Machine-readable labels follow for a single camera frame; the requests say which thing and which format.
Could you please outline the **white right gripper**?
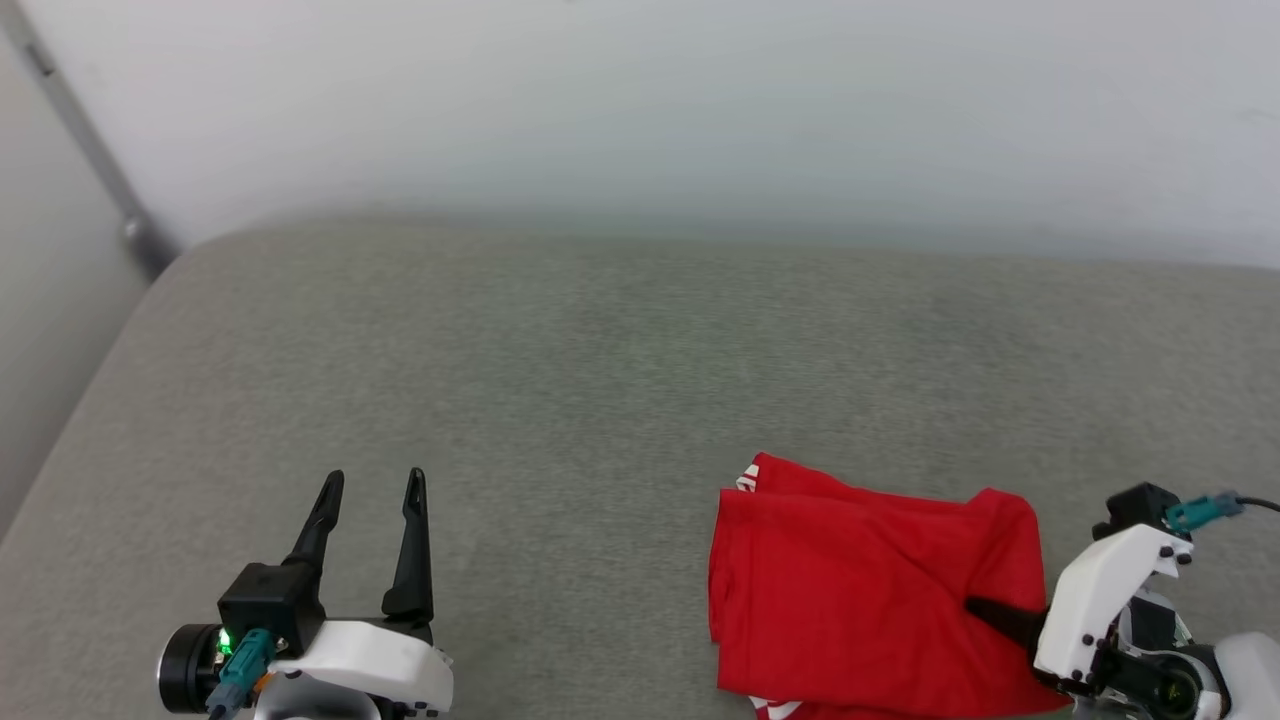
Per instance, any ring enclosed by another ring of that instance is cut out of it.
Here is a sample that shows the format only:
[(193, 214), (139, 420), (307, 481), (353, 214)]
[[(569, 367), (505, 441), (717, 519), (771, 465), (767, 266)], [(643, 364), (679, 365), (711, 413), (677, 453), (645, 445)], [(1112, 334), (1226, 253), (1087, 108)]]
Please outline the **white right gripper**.
[(1019, 646), (1038, 680), (1064, 693), (1194, 693), (1197, 671), (1180, 660), (1124, 650), (1119, 619), (1151, 575), (1179, 577), (1194, 546), (1139, 524), (1096, 541), (1061, 573), (1050, 607), (1032, 610), (968, 596), (965, 610)]

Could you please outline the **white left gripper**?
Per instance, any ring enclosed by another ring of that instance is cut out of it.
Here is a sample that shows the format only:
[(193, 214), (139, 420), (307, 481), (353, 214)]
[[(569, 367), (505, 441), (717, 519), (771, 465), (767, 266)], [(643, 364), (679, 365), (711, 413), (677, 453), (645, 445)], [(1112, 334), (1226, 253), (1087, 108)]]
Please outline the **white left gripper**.
[[(329, 534), (337, 527), (346, 487), (330, 471), (283, 560), (323, 571)], [(428, 483), (410, 470), (402, 503), (404, 532), (381, 612), (392, 621), (429, 625), (434, 619)], [(268, 717), (380, 717), (379, 700), (392, 708), (447, 714), (454, 696), (451, 660), (430, 642), (365, 620), (328, 620), (297, 659), (276, 660), (265, 684)]]

